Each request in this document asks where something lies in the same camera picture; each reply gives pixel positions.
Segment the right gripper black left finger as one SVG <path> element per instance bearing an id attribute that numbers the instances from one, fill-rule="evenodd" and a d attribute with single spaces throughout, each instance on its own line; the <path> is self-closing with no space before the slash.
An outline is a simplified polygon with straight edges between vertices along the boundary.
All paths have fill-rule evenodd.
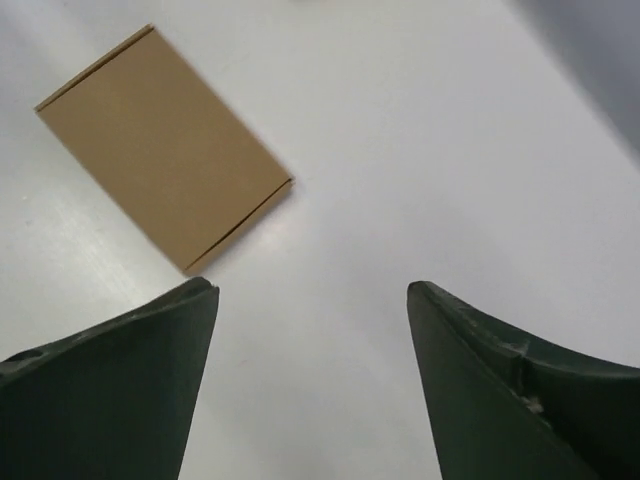
<path id="1" fill-rule="evenodd" d="M 219 290 L 195 277 L 1 364 L 5 479 L 175 479 Z"/>

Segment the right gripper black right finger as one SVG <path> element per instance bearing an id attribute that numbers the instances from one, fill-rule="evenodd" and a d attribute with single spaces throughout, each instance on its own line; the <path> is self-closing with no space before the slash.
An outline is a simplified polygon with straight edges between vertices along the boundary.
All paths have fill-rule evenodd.
<path id="1" fill-rule="evenodd" d="M 635 479 L 639 372 L 488 315 L 438 285 L 407 289 L 445 479 Z"/>

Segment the cardboard box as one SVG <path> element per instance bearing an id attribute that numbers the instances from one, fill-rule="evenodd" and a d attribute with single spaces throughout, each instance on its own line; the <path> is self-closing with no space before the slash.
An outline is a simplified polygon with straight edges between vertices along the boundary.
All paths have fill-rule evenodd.
<path id="1" fill-rule="evenodd" d="M 293 184 L 153 25 L 65 83 L 36 113 L 187 275 L 201 273 Z"/>

